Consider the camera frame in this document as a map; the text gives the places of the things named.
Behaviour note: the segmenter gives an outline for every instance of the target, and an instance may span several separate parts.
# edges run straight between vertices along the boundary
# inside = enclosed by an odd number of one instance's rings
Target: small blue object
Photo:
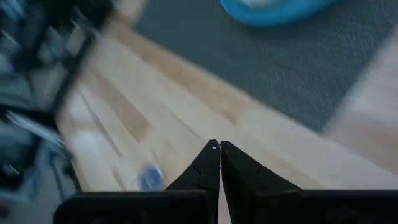
[[[326,8],[338,0],[281,0],[280,3],[250,8],[240,0],[221,0],[225,11],[237,21],[257,27],[286,25]]]
[[[153,165],[145,166],[138,177],[139,188],[142,191],[159,191],[163,189],[163,177],[158,170]]]

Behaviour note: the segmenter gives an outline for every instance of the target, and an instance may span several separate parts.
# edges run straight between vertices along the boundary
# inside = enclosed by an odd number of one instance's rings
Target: wooden floor
[[[169,184],[209,139],[301,188],[398,188],[398,35],[319,135],[134,33],[133,19],[113,16],[58,122],[84,190],[137,190],[146,162]]]

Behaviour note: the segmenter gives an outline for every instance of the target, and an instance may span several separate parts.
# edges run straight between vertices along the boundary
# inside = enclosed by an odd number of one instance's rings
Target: blue cushion
[[[234,19],[250,26],[278,26],[304,19],[337,0],[281,0],[281,3],[250,8],[240,0],[221,0],[225,11]]]

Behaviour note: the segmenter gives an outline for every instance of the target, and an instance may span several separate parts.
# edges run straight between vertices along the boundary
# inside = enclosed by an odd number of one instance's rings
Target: gray carpet
[[[321,131],[397,17],[396,0],[343,0],[259,29],[232,20],[218,0],[149,0],[134,29]]]

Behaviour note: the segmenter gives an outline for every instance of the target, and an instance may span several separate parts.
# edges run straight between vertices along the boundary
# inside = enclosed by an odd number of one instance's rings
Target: black robotic claw
[[[164,191],[78,194],[54,223],[217,223],[220,159],[234,224],[398,221],[397,191],[303,190],[230,142],[211,140]]]

